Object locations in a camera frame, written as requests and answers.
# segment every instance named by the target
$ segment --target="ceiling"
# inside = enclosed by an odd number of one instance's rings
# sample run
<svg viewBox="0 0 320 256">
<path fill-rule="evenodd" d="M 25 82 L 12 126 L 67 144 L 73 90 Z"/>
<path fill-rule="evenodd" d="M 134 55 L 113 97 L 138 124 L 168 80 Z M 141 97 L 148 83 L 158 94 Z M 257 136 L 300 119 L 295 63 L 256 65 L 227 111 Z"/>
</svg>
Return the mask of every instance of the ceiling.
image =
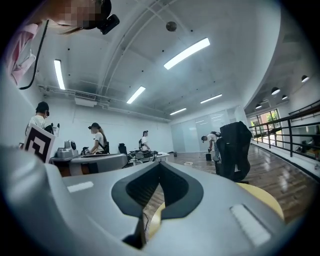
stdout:
<svg viewBox="0 0 320 256">
<path fill-rule="evenodd" d="M 35 79 L 46 97 L 73 100 L 74 92 L 81 91 L 97 96 L 97 108 L 103 106 L 168 120 L 170 113 L 182 108 L 199 109 L 200 101 L 215 95 L 222 97 L 207 106 L 239 96 L 237 64 L 242 62 L 240 53 L 244 49 L 237 42 L 244 42 L 248 49 L 254 42 L 254 34 L 250 37 L 239 33 L 238 28 L 241 25 L 254 28 L 257 14 L 253 7 L 257 1 L 111 2 L 111 13 L 119 17 L 120 24 L 107 35 L 98 29 L 61 35 L 57 28 L 48 28 Z M 166 30 L 169 21 L 177 23 L 175 32 Z M 32 42 L 34 53 L 38 51 L 43 29 Z M 203 38 L 209 38 L 210 46 L 170 70 L 164 68 L 167 61 Z M 284 54 L 277 59 L 272 75 L 259 92 L 261 97 L 273 84 L 284 83 L 294 63 L 299 61 L 295 43 L 286 44 L 292 46 L 290 50 L 283 47 Z M 62 63 L 65 91 L 59 89 L 55 59 Z M 146 90 L 134 103 L 126 104 L 140 86 Z"/>
<path fill-rule="evenodd" d="M 282 102 L 282 96 L 294 93 L 302 86 L 302 75 L 310 76 L 312 71 L 306 67 L 310 62 L 310 47 L 303 32 L 296 24 L 295 20 L 285 11 L 281 11 L 281 27 L 278 43 L 273 56 L 273 63 L 269 69 L 266 80 L 256 92 L 255 97 L 246 107 L 245 113 L 256 112 L 256 105 L 261 104 L 263 109 L 274 107 Z M 274 87 L 281 91 L 276 95 L 271 95 Z"/>
</svg>

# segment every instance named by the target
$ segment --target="curved ceiling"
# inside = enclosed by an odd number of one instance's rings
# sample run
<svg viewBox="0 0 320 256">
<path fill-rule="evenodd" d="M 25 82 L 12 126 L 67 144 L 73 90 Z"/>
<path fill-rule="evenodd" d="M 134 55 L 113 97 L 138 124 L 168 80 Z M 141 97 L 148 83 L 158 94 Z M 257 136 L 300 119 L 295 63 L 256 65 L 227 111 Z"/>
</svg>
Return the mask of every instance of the curved ceiling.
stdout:
<svg viewBox="0 0 320 256">
<path fill-rule="evenodd" d="M 72 35 L 48 29 L 36 75 L 37 85 L 48 97 L 72 98 L 74 91 L 82 91 L 97 95 L 110 110 L 161 119 L 182 108 L 199 110 L 200 101 L 218 94 L 222 97 L 206 106 L 233 99 L 235 106 L 245 106 L 263 80 L 278 40 L 279 7 L 264 1 L 111 2 L 111 13 L 120 24 L 107 35 L 98 29 Z M 166 30 L 169 21 L 177 23 L 175 32 Z M 41 34 L 32 45 L 35 53 Z M 170 70 L 164 68 L 203 38 L 210 46 Z M 55 59 L 62 62 L 66 91 L 59 89 Z M 140 86 L 146 90 L 126 104 Z"/>
</svg>

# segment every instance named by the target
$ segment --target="cable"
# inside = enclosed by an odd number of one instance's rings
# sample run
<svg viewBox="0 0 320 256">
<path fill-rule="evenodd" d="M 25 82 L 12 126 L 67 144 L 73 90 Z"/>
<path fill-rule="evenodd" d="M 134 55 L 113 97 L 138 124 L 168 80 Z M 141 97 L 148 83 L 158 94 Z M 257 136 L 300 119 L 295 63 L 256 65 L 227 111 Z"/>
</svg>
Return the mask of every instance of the cable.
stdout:
<svg viewBox="0 0 320 256">
<path fill-rule="evenodd" d="M 40 42 L 40 45 L 39 45 L 39 50 L 38 50 L 38 53 L 37 53 L 36 58 L 35 58 L 35 64 L 34 64 L 34 71 L 33 71 L 32 80 L 31 80 L 31 82 L 30 82 L 30 84 L 28 86 L 20 87 L 19 90 L 26 90 L 26 89 L 30 88 L 32 86 L 34 80 L 35 80 L 37 66 L 38 66 L 38 60 L 39 60 L 39 55 L 40 55 L 40 51 L 41 51 L 41 48 L 42 48 L 42 44 L 43 44 L 44 39 L 45 39 L 45 35 L 46 35 L 46 32 L 47 32 L 48 24 L 49 24 L 49 20 L 46 21 L 46 24 L 45 24 L 45 27 L 44 27 L 44 31 L 43 31 L 43 35 L 42 35 L 42 38 L 41 38 L 41 42 Z"/>
<path fill-rule="evenodd" d="M 148 216 L 147 216 L 145 213 L 143 213 L 143 214 L 144 214 L 144 216 L 146 217 L 146 224 L 145 224 L 145 228 L 144 228 L 144 233 L 146 233 L 147 226 L 148 226 L 148 223 L 149 223 L 149 218 L 148 218 Z"/>
</svg>

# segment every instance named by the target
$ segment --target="person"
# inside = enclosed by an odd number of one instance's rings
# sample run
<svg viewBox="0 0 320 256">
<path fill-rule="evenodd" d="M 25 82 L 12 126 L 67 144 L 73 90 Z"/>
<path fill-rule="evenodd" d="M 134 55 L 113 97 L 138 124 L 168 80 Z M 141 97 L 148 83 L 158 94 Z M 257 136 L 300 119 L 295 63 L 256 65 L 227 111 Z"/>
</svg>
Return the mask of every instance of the person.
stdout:
<svg viewBox="0 0 320 256">
<path fill-rule="evenodd" d="M 218 149 L 218 146 L 217 146 L 217 137 L 220 137 L 220 136 L 221 136 L 221 134 L 219 132 L 212 131 L 207 136 L 202 136 L 201 137 L 202 143 L 204 143 L 206 141 L 209 141 L 209 148 L 208 149 L 210 151 L 212 150 L 212 146 L 214 144 L 214 156 L 216 158 L 218 158 L 219 161 L 220 161 L 220 152 L 219 152 L 219 149 Z"/>
<path fill-rule="evenodd" d="M 107 138 L 105 136 L 104 130 L 101 126 L 94 122 L 91 126 L 88 127 L 91 130 L 91 133 L 94 134 L 94 146 L 89 151 L 90 154 L 106 154 L 105 148 L 107 145 Z"/>
<path fill-rule="evenodd" d="M 148 146 L 148 131 L 147 130 L 143 131 L 141 144 L 142 144 L 142 150 L 150 150 L 150 147 Z"/>
<path fill-rule="evenodd" d="M 4 60 L 11 80 L 18 85 L 23 75 L 36 60 L 30 42 L 42 22 L 50 20 L 57 27 L 66 28 L 62 34 L 93 29 L 111 13 L 110 0 L 46 0 L 40 5 L 25 26 L 12 38 Z"/>
<path fill-rule="evenodd" d="M 49 105 L 48 103 L 42 101 L 38 104 L 38 106 L 35 109 L 35 116 L 31 117 L 26 129 L 25 129 L 25 135 L 27 136 L 31 124 L 34 124 L 42 129 L 45 129 L 47 127 L 46 124 L 46 118 L 50 115 L 49 113 Z"/>
</svg>

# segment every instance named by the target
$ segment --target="man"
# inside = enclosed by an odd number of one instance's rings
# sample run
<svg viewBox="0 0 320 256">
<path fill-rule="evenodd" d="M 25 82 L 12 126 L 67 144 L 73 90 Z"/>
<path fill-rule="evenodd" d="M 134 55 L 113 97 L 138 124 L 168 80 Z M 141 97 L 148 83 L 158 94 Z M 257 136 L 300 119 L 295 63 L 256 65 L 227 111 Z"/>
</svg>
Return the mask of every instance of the man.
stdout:
<svg viewBox="0 0 320 256">
<path fill-rule="evenodd" d="M 216 158 L 218 158 L 219 161 L 220 161 L 220 157 L 219 157 L 220 152 L 219 152 L 219 149 L 218 149 L 218 146 L 217 146 L 217 137 L 221 137 L 221 134 L 219 132 L 212 131 L 207 136 L 202 136 L 201 140 L 202 140 L 202 143 L 204 143 L 206 141 L 209 141 L 209 150 L 210 151 L 212 150 L 212 146 L 213 146 L 213 143 L 214 143 L 214 156 Z"/>
<path fill-rule="evenodd" d="M 45 119 L 50 115 L 49 105 L 42 101 L 38 104 L 38 107 L 35 109 L 35 116 L 31 117 L 28 126 L 25 129 L 25 135 L 28 134 L 31 124 L 34 124 L 42 129 L 45 129 L 48 125 L 45 122 Z"/>
<path fill-rule="evenodd" d="M 141 139 L 141 145 L 142 145 L 142 150 L 150 150 L 150 147 L 148 146 L 148 131 L 145 130 L 143 132 L 143 136 Z"/>
</svg>

